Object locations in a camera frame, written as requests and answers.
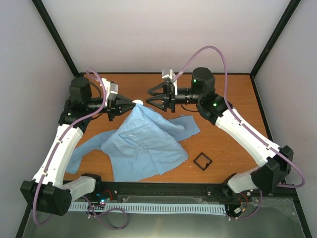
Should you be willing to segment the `round white brooch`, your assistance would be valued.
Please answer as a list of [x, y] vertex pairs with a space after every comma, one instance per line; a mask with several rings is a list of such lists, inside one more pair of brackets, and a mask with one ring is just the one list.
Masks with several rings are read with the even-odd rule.
[[132, 103], [135, 103], [135, 104], [140, 104], [140, 105], [143, 105], [143, 101], [142, 100], [139, 100], [139, 99], [136, 99], [136, 100], [133, 100]]

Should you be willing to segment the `light blue shirt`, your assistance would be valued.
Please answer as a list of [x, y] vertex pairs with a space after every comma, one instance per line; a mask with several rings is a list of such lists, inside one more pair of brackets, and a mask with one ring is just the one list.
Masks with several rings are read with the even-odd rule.
[[101, 150], [111, 160], [115, 182], [162, 175], [188, 159], [180, 142], [198, 133], [193, 116], [165, 119], [153, 109], [137, 104], [118, 129], [97, 134], [78, 146], [66, 172], [77, 173], [85, 155]]

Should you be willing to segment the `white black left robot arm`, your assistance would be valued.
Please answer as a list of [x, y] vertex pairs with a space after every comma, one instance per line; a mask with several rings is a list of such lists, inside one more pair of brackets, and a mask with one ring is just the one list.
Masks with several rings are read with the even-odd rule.
[[100, 96], [92, 96], [92, 83], [77, 77], [69, 86], [70, 97], [65, 102], [58, 121], [57, 133], [45, 161], [31, 181], [24, 181], [21, 193], [34, 213], [40, 211], [63, 216], [71, 203], [84, 195], [99, 199], [103, 194], [101, 176], [82, 174], [80, 178], [63, 183], [66, 167], [95, 114], [107, 114], [109, 121], [136, 105], [118, 94], [118, 85], [101, 79]]

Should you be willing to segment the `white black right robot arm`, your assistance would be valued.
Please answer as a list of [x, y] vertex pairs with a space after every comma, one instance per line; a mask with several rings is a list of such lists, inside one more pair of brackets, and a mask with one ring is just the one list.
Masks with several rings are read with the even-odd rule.
[[176, 105], [195, 105], [201, 117], [229, 134], [251, 155], [257, 167], [231, 175], [225, 182], [228, 187], [226, 195], [251, 189], [273, 193], [291, 171], [293, 150], [265, 138], [238, 114], [231, 103], [226, 103], [216, 93], [215, 77], [208, 68], [193, 70], [189, 88], [179, 88], [175, 77], [173, 70], [163, 71], [163, 82], [147, 91], [151, 97], [146, 103], [172, 112], [175, 112]]

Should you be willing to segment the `black square frame tray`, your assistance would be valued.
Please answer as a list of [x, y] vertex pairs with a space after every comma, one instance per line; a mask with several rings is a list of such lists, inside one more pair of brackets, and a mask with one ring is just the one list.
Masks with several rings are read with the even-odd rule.
[[202, 171], [205, 171], [210, 164], [212, 159], [209, 158], [205, 153], [201, 152], [194, 160], [193, 163]]

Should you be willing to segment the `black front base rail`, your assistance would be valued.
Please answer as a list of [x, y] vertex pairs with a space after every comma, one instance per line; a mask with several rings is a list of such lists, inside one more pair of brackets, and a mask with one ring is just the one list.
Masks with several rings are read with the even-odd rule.
[[129, 196], [158, 197], [200, 197], [203, 200], [219, 203], [236, 203], [238, 198], [248, 201], [259, 198], [260, 192], [253, 190], [248, 195], [230, 195], [228, 198], [221, 191], [221, 184], [216, 183], [152, 183], [152, 182], [102, 182], [98, 194], [111, 195], [113, 200], [121, 201]]

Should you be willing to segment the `black left rear frame post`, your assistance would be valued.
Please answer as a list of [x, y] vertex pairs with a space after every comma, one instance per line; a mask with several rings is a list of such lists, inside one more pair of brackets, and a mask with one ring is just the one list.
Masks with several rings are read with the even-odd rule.
[[34, 7], [36, 8], [38, 14], [40, 15], [42, 21], [44, 22], [47, 30], [49, 31], [52, 39], [54, 40], [57, 48], [59, 49], [62, 57], [64, 58], [68, 68], [70, 69], [71, 73], [74, 77], [78, 76], [80, 73], [75, 66], [57, 28], [54, 25], [53, 20], [51, 19], [44, 3], [42, 0], [32, 0]]

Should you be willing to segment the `black frame post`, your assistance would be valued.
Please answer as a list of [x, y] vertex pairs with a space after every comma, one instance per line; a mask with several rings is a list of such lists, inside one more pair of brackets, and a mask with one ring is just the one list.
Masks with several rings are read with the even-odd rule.
[[70, 69], [71, 73], [74, 77], [78, 76], [80, 73], [75, 66], [57, 28], [54, 25], [53, 20], [51, 19], [44, 3], [42, 0], [32, 0], [34, 7], [36, 8], [38, 14], [40, 15], [42, 21], [44, 22], [47, 30], [49, 31], [52, 39], [54, 40], [57, 48], [59, 49], [62, 57], [64, 58], [68, 68]]
[[294, 14], [294, 12], [297, 9], [300, 2], [301, 2], [301, 0], [290, 0], [289, 1], [286, 9], [284, 10], [282, 16], [280, 17], [276, 27], [274, 28], [270, 38], [268, 39], [265, 47], [263, 48], [260, 56], [258, 57], [255, 65], [253, 66], [253, 68], [250, 72], [251, 79], [255, 79], [256, 75], [260, 71], [262, 65], [264, 64], [269, 53], [273, 49], [275, 43], [279, 39], [280, 35], [282, 34], [283, 30], [285, 29], [286, 25], [288, 24], [289, 20], [291, 19], [292, 15]]

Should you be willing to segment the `black right rear frame post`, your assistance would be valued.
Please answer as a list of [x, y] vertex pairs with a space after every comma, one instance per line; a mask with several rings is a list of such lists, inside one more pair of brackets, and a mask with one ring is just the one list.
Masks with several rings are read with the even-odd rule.
[[297, 9], [300, 2], [301, 2], [301, 0], [290, 0], [289, 1], [286, 9], [284, 10], [282, 16], [280, 17], [276, 27], [274, 28], [270, 38], [268, 39], [265, 47], [263, 48], [260, 56], [258, 57], [255, 65], [253, 66], [253, 68], [250, 72], [251, 79], [255, 79], [256, 75], [260, 71], [262, 65], [264, 64], [269, 53], [273, 49], [275, 43], [279, 39], [280, 35], [282, 34], [283, 30], [285, 29], [286, 25], [288, 24], [289, 20], [291, 19], [292, 15], [294, 14], [294, 12]]

